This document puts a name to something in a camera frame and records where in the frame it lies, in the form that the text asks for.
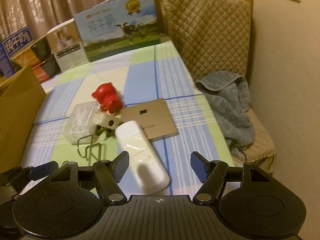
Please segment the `quilted beige chair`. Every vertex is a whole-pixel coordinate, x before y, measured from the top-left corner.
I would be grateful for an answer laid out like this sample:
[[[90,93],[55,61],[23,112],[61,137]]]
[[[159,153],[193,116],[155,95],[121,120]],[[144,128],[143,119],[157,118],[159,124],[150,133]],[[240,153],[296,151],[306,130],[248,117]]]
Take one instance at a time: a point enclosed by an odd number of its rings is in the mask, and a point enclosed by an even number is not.
[[[251,6],[244,0],[160,0],[164,29],[194,82],[217,71],[247,72]],[[251,108],[255,140],[235,163],[253,163],[272,173],[276,149]]]

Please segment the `checkered tablecloth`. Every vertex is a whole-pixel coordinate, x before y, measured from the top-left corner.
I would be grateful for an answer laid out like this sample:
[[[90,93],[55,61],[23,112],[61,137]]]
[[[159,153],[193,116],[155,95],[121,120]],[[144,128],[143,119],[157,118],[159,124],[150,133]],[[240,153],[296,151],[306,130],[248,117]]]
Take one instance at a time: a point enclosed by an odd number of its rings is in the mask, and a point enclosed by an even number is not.
[[[104,58],[62,73],[42,84],[47,96],[36,117],[22,157],[22,166],[54,160],[76,161],[81,166],[97,157],[114,159],[121,151],[115,137],[99,137],[85,157],[84,145],[72,145],[63,130],[74,107],[92,102],[92,93],[111,82],[124,102],[123,121],[135,120],[145,130],[164,127],[160,101],[165,101],[177,128],[172,137],[160,137],[153,147],[171,183],[164,194],[194,195],[201,183],[190,165],[197,151],[208,160],[233,165],[231,153],[205,96],[195,87],[171,41]]]

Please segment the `gold TP-Link panel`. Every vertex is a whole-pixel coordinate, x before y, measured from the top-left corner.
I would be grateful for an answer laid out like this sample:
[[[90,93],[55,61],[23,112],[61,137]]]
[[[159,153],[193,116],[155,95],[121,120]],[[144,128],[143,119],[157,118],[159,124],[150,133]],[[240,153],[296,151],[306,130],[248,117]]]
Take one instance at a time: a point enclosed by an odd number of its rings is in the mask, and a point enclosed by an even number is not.
[[[120,114],[123,122],[136,121],[150,141],[178,135],[176,125],[163,98],[125,107]]]

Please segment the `red pig figurine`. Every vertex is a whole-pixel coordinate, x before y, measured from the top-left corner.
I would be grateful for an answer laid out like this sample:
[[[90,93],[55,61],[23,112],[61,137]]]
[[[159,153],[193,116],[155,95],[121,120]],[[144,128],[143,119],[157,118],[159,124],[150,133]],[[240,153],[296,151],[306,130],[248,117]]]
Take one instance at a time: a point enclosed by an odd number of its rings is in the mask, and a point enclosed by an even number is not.
[[[122,99],[111,82],[101,84],[91,96],[100,104],[102,111],[110,114],[124,107]]]

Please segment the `light blue milk carton box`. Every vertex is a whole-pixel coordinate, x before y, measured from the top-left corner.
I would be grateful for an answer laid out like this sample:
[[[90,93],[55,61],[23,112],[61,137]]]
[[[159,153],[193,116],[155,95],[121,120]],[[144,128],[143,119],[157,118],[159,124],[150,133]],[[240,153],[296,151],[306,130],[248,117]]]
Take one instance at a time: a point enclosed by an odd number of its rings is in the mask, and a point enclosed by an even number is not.
[[[160,43],[154,0],[107,0],[74,20],[90,62]]]

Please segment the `metal wire clip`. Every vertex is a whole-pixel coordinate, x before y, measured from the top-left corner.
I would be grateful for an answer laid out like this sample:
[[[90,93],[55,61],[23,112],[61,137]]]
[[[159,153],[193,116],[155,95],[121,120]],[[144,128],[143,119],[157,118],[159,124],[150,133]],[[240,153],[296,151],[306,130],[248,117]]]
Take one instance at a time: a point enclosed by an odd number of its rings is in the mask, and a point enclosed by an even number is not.
[[[88,145],[85,147],[85,153],[84,155],[82,155],[80,153],[80,144],[82,144],[82,141],[84,140],[89,140]],[[98,153],[97,155],[95,155],[93,153],[93,148],[97,147],[98,148]],[[78,152],[78,155],[82,158],[82,159],[86,159],[88,161],[88,164],[91,165],[92,160],[95,161],[101,161],[101,156],[102,156],[102,144],[99,142],[94,142],[94,136],[92,134],[90,135],[86,135],[84,137],[80,137],[77,140],[77,144],[76,144],[76,149]]]

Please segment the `white oblong device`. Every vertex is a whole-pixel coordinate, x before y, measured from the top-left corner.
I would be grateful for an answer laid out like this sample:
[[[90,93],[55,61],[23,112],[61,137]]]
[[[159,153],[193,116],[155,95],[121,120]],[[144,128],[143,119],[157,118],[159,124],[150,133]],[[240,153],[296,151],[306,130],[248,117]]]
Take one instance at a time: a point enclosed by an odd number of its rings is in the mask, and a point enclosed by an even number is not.
[[[143,194],[151,195],[165,189],[170,176],[151,142],[136,121],[128,121],[115,130],[122,150],[129,153],[130,170]]]

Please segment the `grey towel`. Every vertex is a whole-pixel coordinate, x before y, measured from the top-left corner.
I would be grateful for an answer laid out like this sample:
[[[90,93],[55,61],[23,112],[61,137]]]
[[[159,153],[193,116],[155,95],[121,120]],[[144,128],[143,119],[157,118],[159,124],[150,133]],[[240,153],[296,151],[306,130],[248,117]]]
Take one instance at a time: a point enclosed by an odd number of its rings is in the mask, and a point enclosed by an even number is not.
[[[195,86],[206,97],[231,154],[243,154],[255,140],[247,115],[251,99],[246,79],[220,70],[195,81]]]

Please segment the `instant noodle bowl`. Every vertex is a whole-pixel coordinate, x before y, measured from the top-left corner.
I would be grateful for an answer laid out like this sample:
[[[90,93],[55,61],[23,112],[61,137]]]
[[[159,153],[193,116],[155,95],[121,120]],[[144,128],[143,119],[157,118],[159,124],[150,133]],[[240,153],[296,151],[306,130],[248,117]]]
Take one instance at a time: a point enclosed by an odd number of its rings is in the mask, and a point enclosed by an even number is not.
[[[15,70],[30,67],[40,83],[59,74],[60,67],[52,54],[47,37],[43,36],[10,58]]]

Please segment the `open cardboard box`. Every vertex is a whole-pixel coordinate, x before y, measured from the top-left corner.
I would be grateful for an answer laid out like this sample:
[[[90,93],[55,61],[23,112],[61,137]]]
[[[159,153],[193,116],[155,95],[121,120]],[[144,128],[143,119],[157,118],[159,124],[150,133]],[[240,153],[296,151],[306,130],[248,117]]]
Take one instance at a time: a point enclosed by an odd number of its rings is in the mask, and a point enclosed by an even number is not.
[[[1,172],[20,165],[29,132],[45,97],[30,67],[1,84]]]

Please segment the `clear box of floss picks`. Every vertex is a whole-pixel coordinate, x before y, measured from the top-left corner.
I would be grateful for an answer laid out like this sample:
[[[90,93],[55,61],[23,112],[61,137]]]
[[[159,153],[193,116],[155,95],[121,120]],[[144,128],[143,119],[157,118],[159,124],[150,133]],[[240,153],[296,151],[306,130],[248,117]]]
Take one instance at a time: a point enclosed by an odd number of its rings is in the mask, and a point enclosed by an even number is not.
[[[96,109],[97,103],[94,101],[75,105],[63,130],[63,135],[69,143],[76,145],[78,140],[80,144],[91,142],[97,127],[92,122],[92,114]]]

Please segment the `white product box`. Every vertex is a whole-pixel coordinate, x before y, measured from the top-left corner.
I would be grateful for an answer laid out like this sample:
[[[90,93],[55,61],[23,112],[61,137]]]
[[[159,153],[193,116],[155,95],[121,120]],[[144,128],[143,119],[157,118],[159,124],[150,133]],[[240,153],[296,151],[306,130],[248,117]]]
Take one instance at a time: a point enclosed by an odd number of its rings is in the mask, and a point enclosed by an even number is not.
[[[89,63],[73,18],[50,29],[46,37],[61,72]]]

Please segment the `dark blue milk box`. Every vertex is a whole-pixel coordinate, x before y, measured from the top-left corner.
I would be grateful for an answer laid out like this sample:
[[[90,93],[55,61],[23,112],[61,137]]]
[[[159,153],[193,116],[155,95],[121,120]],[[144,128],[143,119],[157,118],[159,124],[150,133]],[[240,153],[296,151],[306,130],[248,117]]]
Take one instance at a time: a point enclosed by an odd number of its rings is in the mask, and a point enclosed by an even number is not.
[[[6,78],[9,78],[16,73],[11,65],[10,59],[26,45],[33,42],[33,40],[31,28],[26,26],[11,33],[7,38],[1,41],[1,71]]]

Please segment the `white power plug adapter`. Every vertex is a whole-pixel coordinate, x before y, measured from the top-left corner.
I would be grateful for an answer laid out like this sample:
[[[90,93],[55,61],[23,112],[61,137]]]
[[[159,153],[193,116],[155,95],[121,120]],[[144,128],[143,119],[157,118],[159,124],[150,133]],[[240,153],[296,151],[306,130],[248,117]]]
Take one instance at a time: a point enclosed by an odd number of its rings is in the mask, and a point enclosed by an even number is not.
[[[108,112],[96,111],[92,114],[92,123],[96,125],[94,134],[100,136],[104,131],[106,131],[107,135],[111,135],[124,122]]]

